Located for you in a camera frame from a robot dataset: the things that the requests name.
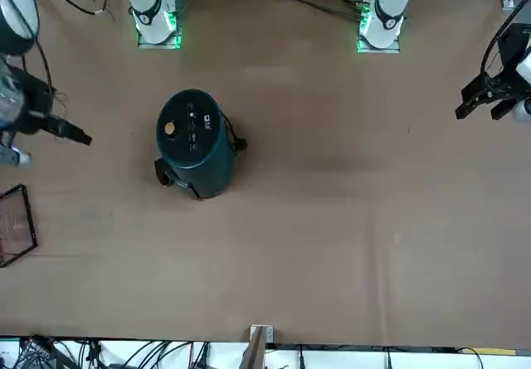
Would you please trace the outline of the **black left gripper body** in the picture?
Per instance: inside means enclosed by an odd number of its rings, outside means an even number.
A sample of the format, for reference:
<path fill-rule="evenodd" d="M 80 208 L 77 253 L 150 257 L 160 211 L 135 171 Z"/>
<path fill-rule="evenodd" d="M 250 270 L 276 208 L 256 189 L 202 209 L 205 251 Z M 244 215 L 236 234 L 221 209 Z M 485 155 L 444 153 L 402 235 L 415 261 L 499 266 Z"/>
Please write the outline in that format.
<path fill-rule="evenodd" d="M 483 71 L 485 97 L 484 102 L 498 100 L 520 100 L 519 74 L 515 68 L 503 68 L 497 75 L 491 76 Z"/>

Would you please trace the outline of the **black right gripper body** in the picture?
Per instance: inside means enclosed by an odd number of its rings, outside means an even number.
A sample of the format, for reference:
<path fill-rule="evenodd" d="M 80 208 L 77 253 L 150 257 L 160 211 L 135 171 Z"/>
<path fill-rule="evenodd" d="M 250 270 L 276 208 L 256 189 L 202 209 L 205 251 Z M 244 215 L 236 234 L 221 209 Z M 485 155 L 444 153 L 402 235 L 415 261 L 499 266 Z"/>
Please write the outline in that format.
<path fill-rule="evenodd" d="M 40 130 L 53 132 L 52 96 L 56 88 L 15 66 L 9 66 L 14 85 L 22 93 L 22 109 L 8 130 L 23 134 L 35 134 Z"/>

